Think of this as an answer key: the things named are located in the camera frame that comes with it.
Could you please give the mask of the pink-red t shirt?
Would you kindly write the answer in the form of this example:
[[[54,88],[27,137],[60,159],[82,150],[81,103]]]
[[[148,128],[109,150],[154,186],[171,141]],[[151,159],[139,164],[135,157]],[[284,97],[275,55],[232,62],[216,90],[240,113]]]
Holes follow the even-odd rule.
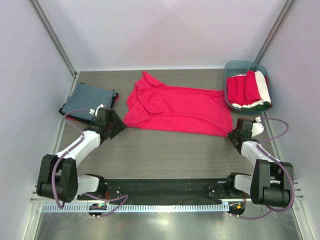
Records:
[[[226,137],[233,129],[223,90],[170,86],[146,71],[127,98],[130,128]]]

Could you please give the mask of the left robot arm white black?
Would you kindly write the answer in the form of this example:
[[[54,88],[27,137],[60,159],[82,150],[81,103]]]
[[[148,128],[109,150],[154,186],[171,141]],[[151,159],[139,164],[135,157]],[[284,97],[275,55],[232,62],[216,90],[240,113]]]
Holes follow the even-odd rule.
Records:
[[[78,166],[104,141],[113,139],[127,127],[111,108],[100,105],[88,113],[93,117],[92,122],[79,130],[80,136],[64,150],[46,154],[41,160],[36,193],[55,200],[60,209],[79,195],[90,195],[97,200],[106,195],[104,177],[95,174],[78,176]]]

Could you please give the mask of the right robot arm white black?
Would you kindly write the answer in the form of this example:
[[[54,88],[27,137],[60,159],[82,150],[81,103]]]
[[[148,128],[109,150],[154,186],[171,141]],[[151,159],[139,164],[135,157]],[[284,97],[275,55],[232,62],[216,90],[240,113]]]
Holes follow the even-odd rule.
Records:
[[[225,191],[231,198],[245,193],[254,204],[276,211],[285,210],[292,207],[295,198],[294,168],[291,163],[272,156],[254,138],[263,131],[260,117],[254,120],[238,118],[235,129],[227,134],[238,153],[254,165],[254,170],[251,175],[231,173]]]

